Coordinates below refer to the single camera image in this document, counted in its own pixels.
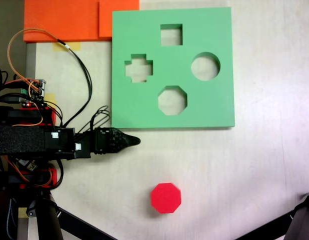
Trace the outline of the black printed gripper finger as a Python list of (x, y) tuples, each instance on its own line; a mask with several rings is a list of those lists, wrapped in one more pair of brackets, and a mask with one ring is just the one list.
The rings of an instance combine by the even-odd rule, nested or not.
[(116, 130), (115, 133), (115, 139), (116, 139), (115, 143), (116, 153), (126, 148), (137, 146), (141, 143), (141, 140), (138, 137), (125, 134), (124, 132), (118, 129)]

